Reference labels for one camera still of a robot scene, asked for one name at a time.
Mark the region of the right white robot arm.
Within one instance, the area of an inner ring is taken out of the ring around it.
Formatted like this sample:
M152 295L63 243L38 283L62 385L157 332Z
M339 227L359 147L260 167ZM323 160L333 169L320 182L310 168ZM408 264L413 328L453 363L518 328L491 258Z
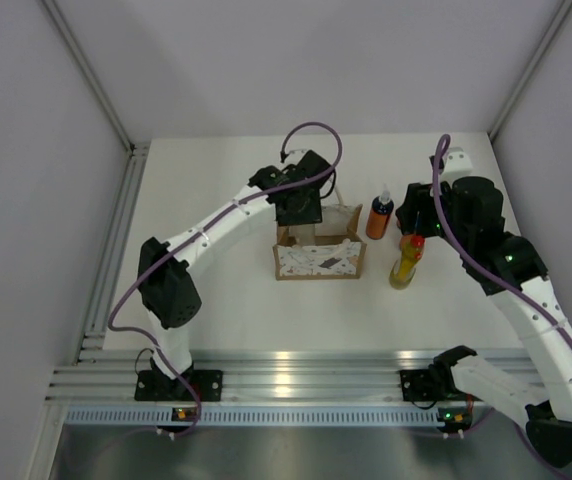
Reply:
M481 400L512 420L543 461L563 468L572 463L572 326L548 269L529 240L506 230L502 192L472 175L449 135L430 162L431 182L410 184L395 213L401 246L412 235L445 239L509 322L542 384L528 384L460 345L425 368L402 371L403 398L425 410L440 401Z

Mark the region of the burlap canvas tote bag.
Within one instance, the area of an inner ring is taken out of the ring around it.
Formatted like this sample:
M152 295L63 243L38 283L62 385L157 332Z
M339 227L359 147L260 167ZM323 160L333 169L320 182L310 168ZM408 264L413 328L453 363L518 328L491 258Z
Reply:
M340 280L361 277L367 245L357 230L361 205L349 205L339 192L322 206L316 244L293 247L289 227L278 227L273 245L275 277L285 280Z

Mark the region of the orange bottle light blue top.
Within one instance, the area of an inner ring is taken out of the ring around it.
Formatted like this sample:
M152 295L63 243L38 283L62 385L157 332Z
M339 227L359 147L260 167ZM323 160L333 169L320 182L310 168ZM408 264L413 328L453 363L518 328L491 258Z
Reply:
M402 250L414 237L414 234L406 234L400 238L399 249Z

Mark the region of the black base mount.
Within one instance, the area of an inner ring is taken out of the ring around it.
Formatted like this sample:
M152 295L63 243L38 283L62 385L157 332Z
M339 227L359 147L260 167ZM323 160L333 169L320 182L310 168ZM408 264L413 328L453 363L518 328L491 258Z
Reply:
M428 369L399 372L403 400L406 402L434 402L441 398L438 381Z
M221 370L192 370L187 382L202 402L219 402L222 395ZM179 379L170 379L156 370L142 370L137 375L134 400L141 402L189 402L194 396Z

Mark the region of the clear bottle grey cap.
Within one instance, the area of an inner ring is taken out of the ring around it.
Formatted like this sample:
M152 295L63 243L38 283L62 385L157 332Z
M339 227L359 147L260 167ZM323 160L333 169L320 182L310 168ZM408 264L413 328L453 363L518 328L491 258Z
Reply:
M316 244L315 225L302 224L289 227L289 237L293 247L312 246Z

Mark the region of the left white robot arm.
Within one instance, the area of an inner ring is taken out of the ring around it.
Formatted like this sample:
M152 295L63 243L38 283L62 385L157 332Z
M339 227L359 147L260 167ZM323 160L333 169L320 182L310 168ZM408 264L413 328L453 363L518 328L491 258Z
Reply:
M202 306L194 280L263 225L319 223L320 189L330 177L329 168L312 150L283 168L263 167L229 203L203 222L164 242L152 237L141 246L139 275L165 254L175 253L138 287L160 347L153 356L152 369L159 372L157 387L168 398L181 399L192 386L187 324Z

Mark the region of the yellow bottle red cap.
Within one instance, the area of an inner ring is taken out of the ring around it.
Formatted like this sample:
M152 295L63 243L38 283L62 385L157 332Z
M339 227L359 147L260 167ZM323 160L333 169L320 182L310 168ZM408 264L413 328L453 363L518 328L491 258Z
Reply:
M397 290L403 290L411 283L416 266L421 260L425 247L425 238L414 234L412 240L400 250L400 257L395 262L389 275L389 284Z

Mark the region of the orange bottle dark blue top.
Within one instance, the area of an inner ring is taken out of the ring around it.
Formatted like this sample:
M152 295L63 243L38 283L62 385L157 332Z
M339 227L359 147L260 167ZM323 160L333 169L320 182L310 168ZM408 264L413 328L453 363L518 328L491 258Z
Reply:
M366 223L366 235L372 240L380 240L384 237L390 222L394 202L390 190L384 186L382 192L371 202L370 212Z

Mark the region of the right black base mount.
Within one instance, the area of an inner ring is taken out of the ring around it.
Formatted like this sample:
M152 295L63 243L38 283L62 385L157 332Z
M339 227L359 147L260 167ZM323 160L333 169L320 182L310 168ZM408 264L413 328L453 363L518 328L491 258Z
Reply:
M434 402L441 398L438 381L428 369L399 372L403 400L406 402Z

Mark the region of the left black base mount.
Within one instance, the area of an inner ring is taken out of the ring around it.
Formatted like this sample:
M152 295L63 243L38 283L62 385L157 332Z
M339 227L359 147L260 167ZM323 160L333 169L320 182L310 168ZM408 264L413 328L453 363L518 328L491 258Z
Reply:
M219 402L222 395L221 370L192 370L187 382L202 402ZM189 402L194 396L179 379L170 379L156 370L142 370L137 375L134 400L141 402Z

